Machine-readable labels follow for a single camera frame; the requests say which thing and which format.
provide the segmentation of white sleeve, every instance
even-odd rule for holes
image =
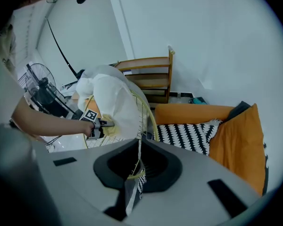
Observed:
[[[0,124],[8,123],[24,90],[0,59]]]

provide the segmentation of person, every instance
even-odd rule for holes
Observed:
[[[11,118],[23,132],[30,135],[84,133],[89,137],[94,128],[92,122],[62,119],[31,109],[23,97],[24,91],[15,79],[15,37],[11,14],[15,9],[38,1],[40,0],[9,0],[9,6],[0,9],[0,124],[7,124]]]

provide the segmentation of wall trim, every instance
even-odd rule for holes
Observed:
[[[135,59],[135,54],[132,46],[132,41],[126,21],[126,17],[124,15],[124,10],[122,6],[121,0],[110,0],[112,9],[114,12],[115,19],[117,21],[117,26],[119,29],[119,33],[121,35],[123,45],[125,48],[125,52],[127,55],[127,59]]]

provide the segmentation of wooden shelf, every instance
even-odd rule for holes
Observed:
[[[129,74],[126,75],[126,78],[141,89],[167,87],[169,85],[167,73]]]
[[[170,66],[169,57],[153,57],[153,58],[142,58],[142,59],[121,61],[115,66],[115,68],[117,68],[120,71],[124,71],[131,69],[169,67],[169,66]]]
[[[149,103],[168,103],[166,96],[145,95]]]

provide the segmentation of black pole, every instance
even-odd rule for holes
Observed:
[[[52,29],[51,29],[51,26],[50,26],[50,24],[49,24],[48,19],[47,19],[47,23],[48,23],[48,25],[49,25],[51,34],[52,34],[52,36],[53,36],[53,38],[54,38],[54,40],[55,40],[55,42],[56,42],[56,44],[57,44],[57,47],[58,47],[58,49],[60,50],[61,55],[63,56],[65,62],[67,63],[68,67],[70,68],[71,72],[72,72],[72,73],[75,75],[75,77],[76,77],[76,72],[75,72],[75,70],[71,67],[70,63],[68,62],[68,60],[67,60],[66,57],[64,56],[62,50],[60,49],[60,46],[58,45],[58,42],[57,42],[55,36],[53,35],[53,32],[52,32]]]

